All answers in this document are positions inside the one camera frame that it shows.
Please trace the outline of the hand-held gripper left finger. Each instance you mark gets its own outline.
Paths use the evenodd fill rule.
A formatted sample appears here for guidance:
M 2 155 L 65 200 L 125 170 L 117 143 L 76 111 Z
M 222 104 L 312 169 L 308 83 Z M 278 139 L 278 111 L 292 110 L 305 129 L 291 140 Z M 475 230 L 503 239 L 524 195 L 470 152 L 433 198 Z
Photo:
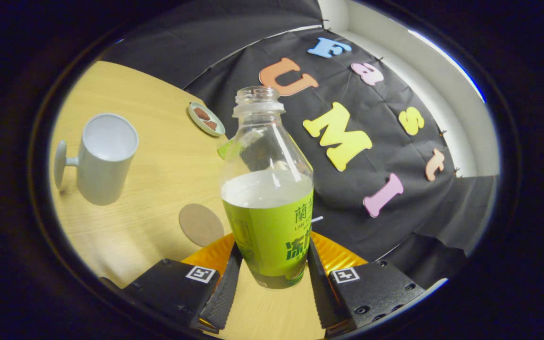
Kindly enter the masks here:
M 218 333 L 235 299 L 241 263 L 235 237 L 228 234 L 182 261 L 163 258 L 123 292 L 165 319 Z

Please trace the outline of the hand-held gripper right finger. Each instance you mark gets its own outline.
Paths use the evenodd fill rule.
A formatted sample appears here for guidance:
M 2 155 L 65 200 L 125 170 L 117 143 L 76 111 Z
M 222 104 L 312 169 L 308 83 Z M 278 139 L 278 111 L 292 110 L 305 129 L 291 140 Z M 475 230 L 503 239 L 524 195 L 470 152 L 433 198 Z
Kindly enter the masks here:
M 366 261 L 311 232 L 307 255 L 314 303 L 327 337 L 376 327 L 425 294 L 386 260 Z

